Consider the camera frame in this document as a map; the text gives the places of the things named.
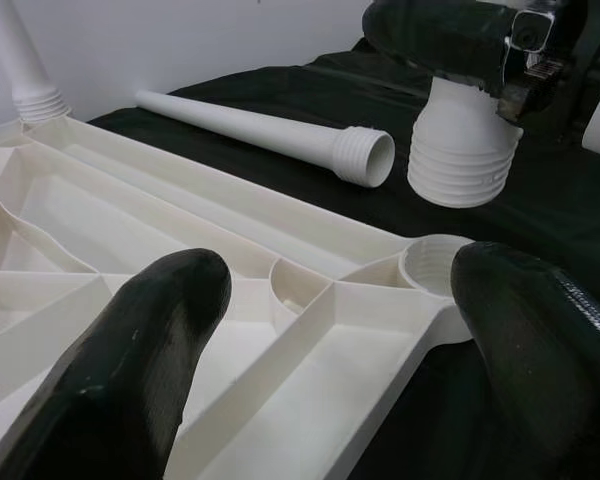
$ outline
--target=black cloth backdrop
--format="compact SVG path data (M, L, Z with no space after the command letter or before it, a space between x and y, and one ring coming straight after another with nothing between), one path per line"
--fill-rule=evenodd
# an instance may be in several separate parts
M386 130L391 176L375 190L333 173L153 113L127 108L93 124L384 230L498 241L567 270L600 301L600 156L573 142L522 139L504 192L453 210L418 197L406 180L411 128L430 79L373 51L324 55L183 88L175 95L336 128ZM540 478L534 452L491 392L473 342L429 353L352 472L351 480Z

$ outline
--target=white bellows connector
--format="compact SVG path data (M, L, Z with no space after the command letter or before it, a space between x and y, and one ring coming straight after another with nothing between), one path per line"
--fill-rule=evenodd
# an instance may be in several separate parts
M498 196L523 131L496 108L497 100L476 87L433 79L411 140L408 179L418 195L451 208Z
M328 168L367 188L387 179L395 158L393 139L380 130L338 130L147 91L138 92L136 102L154 113Z
M23 122L39 123L69 113L11 0L0 0L0 62Z

